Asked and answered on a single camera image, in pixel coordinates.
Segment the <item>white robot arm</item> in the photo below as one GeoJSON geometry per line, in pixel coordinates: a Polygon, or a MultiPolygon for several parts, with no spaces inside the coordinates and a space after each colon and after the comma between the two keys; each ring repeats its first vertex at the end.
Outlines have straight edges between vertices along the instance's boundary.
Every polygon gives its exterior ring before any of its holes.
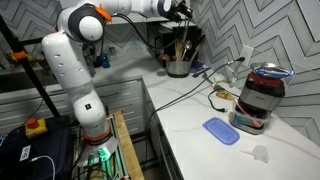
{"type": "Polygon", "coordinates": [[[99,145],[111,136],[105,107],[101,102],[82,54],[84,44],[103,37],[104,25],[113,17],[137,13],[144,17],[164,17],[178,21],[192,16],[185,2],[173,0],[79,0],[61,11],[57,31],[42,39],[47,62],[60,86],[66,91],[84,139],[99,145]]]}

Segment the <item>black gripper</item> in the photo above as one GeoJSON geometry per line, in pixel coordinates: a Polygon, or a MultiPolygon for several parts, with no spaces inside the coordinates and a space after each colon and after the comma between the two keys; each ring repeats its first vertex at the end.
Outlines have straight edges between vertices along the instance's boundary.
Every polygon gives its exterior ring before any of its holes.
{"type": "Polygon", "coordinates": [[[192,17],[193,10],[187,6],[186,0],[182,0],[180,3],[173,3],[169,10],[169,19],[173,21],[181,21],[180,14],[185,15],[188,19],[192,17]]]}

